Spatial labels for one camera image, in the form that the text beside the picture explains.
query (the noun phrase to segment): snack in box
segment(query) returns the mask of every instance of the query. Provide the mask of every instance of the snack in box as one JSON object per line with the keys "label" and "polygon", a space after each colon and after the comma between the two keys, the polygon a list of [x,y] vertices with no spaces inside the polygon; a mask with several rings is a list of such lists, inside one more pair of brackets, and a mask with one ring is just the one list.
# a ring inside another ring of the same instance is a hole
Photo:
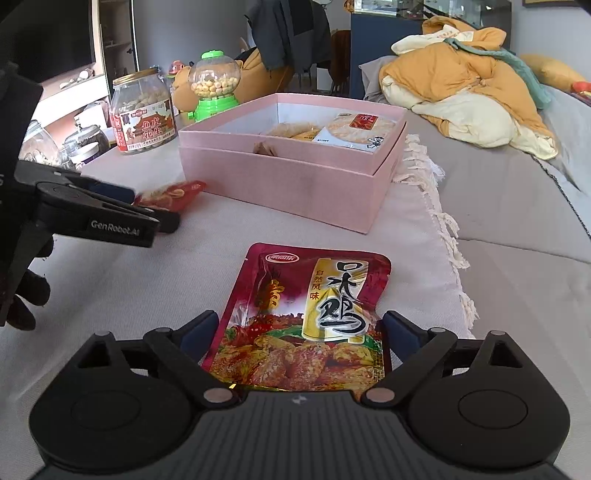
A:
{"label": "snack in box", "polygon": [[396,122],[392,120],[367,113],[341,113],[313,141],[371,152],[383,143],[394,126]]}

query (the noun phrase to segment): gumball machine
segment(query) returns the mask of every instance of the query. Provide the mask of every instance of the gumball machine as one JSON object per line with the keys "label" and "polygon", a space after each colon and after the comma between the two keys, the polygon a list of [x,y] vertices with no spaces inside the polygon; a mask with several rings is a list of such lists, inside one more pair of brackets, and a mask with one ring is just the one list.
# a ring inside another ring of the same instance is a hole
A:
{"label": "gumball machine", "polygon": [[221,50],[205,52],[189,72],[191,90],[199,97],[197,121],[238,106],[234,90],[240,83],[240,67]]}

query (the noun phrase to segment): yellow blanket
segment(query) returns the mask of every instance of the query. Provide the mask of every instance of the yellow blanket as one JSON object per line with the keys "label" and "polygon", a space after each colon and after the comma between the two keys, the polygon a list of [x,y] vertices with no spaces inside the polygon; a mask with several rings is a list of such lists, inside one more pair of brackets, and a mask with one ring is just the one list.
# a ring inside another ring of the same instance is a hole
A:
{"label": "yellow blanket", "polygon": [[[451,25],[459,31],[474,31],[469,25],[447,17],[433,17],[423,22],[423,34],[431,34]],[[473,41],[464,42],[482,50],[500,50],[505,32],[489,27],[474,31]],[[485,95],[498,102],[514,119],[533,132],[550,137],[538,115],[525,82],[505,62],[491,57],[455,50],[447,43],[434,43],[401,55],[380,71],[380,83],[391,77],[396,85],[422,100],[438,102],[463,89]],[[449,122],[424,115],[439,131],[449,136]]]}

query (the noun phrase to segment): jacket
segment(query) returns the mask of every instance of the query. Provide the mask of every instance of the jacket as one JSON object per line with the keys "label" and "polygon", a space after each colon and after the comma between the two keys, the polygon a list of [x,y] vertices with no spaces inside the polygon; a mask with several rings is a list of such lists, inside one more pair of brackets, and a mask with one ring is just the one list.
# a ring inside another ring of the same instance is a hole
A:
{"label": "jacket", "polygon": [[267,70],[291,66],[302,73],[331,58],[326,13],[311,0],[256,0],[246,17]]}

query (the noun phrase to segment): pink box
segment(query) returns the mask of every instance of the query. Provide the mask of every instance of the pink box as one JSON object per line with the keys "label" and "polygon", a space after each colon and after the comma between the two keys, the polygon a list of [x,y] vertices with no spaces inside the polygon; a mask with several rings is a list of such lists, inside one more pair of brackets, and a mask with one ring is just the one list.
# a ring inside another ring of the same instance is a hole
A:
{"label": "pink box", "polygon": [[[260,135],[279,122],[325,125],[342,112],[397,125],[374,153]],[[362,100],[278,93],[182,129],[181,163],[187,180],[205,181],[207,192],[367,233],[402,158],[405,113]],[[279,157],[252,153],[261,141]]]}

